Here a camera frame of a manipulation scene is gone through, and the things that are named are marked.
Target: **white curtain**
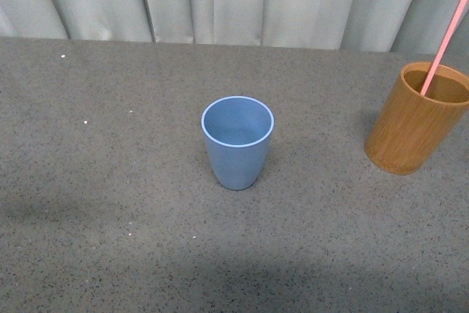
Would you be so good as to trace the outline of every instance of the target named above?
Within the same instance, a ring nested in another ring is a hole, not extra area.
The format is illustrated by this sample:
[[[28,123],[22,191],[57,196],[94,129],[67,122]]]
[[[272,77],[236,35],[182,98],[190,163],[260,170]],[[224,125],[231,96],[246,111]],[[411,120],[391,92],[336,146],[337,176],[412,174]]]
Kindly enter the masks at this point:
[[[0,36],[433,54],[457,2],[0,0]],[[469,54],[469,15],[448,52]]]

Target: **blue cup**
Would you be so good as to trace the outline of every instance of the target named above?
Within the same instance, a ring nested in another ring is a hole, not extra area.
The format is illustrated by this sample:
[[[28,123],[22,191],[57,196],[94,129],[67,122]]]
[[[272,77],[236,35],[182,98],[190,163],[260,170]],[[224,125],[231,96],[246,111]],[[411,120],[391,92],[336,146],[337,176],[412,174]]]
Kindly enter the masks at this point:
[[[202,115],[202,130],[212,169],[230,190],[243,190],[261,172],[273,130],[273,115],[250,97],[221,98]]]

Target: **table surface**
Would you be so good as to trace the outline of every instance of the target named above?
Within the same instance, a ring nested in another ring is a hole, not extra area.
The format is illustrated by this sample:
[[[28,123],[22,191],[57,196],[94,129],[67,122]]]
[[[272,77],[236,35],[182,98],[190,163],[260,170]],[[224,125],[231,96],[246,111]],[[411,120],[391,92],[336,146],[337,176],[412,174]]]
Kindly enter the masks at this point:
[[[431,59],[1,38],[0,312],[467,311],[468,114],[415,174],[363,150]],[[227,95],[276,118],[244,191],[204,148]]]

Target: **curtain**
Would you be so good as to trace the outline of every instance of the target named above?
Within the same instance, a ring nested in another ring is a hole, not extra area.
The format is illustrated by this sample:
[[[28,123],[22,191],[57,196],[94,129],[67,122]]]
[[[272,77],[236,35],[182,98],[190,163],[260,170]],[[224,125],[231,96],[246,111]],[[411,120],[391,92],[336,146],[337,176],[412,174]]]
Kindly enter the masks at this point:
[[[0,0],[0,36],[434,54],[457,2]],[[447,52],[469,54],[469,15]]]

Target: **cup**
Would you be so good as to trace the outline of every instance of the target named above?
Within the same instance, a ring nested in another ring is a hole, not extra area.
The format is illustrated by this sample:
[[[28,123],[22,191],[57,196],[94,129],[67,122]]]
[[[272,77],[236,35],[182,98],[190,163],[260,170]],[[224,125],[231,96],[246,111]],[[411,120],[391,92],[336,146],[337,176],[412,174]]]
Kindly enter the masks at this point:
[[[365,143],[371,161],[387,172],[416,172],[469,108],[469,77],[444,65],[420,94],[430,65],[402,68]]]
[[[250,97],[221,98],[205,109],[202,130],[218,181],[230,190],[252,185],[269,147],[273,130],[270,109]]]

